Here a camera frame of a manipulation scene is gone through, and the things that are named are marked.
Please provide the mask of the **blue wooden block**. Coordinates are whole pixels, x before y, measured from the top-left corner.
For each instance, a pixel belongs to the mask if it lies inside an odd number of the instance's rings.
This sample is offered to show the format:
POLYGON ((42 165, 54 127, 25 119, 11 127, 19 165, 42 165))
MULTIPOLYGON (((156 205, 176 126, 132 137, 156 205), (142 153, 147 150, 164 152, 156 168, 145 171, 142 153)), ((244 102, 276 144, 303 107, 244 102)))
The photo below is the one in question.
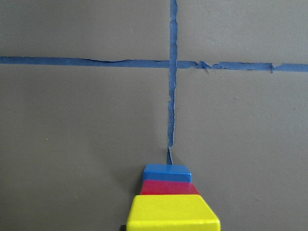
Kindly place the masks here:
POLYGON ((162 180, 192 182, 192 173, 184 165, 147 164, 142 173, 142 181, 162 180))

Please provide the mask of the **red wooden block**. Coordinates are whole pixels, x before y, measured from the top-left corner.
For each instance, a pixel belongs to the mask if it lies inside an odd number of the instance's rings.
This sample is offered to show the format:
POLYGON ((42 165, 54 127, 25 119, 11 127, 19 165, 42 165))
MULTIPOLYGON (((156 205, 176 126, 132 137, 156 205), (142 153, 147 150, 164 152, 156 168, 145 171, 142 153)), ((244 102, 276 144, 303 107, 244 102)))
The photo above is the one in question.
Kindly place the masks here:
POLYGON ((190 182, 145 180, 141 195, 164 195, 164 194, 197 194, 201 195, 195 185, 190 182))

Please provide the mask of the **yellow wooden block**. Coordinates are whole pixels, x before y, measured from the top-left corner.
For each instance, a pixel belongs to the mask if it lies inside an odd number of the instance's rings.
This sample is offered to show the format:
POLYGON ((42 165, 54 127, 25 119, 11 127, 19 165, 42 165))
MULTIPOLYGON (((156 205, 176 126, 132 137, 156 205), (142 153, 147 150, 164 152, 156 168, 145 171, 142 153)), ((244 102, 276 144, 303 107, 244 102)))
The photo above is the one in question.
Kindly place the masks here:
POLYGON ((197 194, 137 195, 128 231, 219 231, 220 220, 197 194))

